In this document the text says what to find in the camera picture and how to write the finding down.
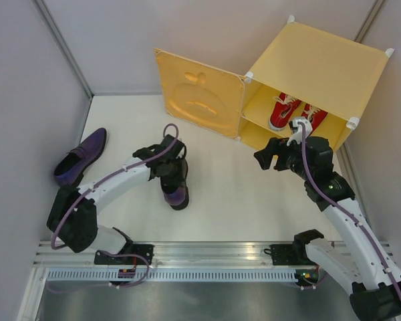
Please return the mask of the purple loafer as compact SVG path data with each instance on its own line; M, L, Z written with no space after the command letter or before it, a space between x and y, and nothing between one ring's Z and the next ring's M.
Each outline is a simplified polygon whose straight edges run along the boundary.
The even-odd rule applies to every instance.
M175 211L185 209L189 204L189 191L186 184L188 163L185 158L178 158L173 162L174 171L160 178L160 186L164 200Z
M78 186L84 177L84 171L102 155L106 140L107 130L99 128L70 150L53 171L57 185Z

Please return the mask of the red sneaker front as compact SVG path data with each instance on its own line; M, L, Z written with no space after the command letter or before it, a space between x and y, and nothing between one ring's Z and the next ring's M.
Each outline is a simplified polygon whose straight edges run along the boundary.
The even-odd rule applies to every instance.
M301 104L301 100L286 93L273 97L275 105L269 118L271 130L280 131L287 125L291 115Z

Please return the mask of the red sneaker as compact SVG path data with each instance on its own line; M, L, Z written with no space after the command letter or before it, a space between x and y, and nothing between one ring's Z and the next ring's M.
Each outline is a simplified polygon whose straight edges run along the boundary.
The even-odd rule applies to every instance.
M301 104L301 100L286 93L273 97L275 105L269 118L271 130L280 131L287 125L291 115Z
M312 106L311 104L306 104L301 115L310 122L312 132L314 132L325 120L328 113L320 108Z

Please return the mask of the yellow cabinet door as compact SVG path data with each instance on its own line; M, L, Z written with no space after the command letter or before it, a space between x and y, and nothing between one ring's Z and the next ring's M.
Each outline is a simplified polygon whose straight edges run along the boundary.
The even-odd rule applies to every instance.
M228 138L238 136L245 76L158 48L155 59L170 115Z

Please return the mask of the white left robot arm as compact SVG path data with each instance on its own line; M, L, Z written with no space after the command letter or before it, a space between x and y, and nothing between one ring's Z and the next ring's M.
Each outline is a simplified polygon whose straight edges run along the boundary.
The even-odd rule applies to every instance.
M53 233L51 248L58 250L60 239L62 247L74 253L94 249L119 265L138 261L141 255L134 251L134 242L118 228L99 225L98 214L130 189L155 178L168 205L175 211L185 209L189 204L186 152L181 140L167 134L160 144L137 150L120 169L97 182L60 187L47 220Z

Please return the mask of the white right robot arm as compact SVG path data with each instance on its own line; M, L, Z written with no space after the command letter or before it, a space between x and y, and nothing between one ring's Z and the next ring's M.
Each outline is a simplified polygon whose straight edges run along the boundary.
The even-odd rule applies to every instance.
M348 294L359 320L401 315L401 269L372 233L348 182L333 169L333 150L322 137L305 144L271 138L254 157L263 170L290 170L304 181L307 196L330 220L351 253L346 259L312 229L295 235L291 254L300 264L318 264Z

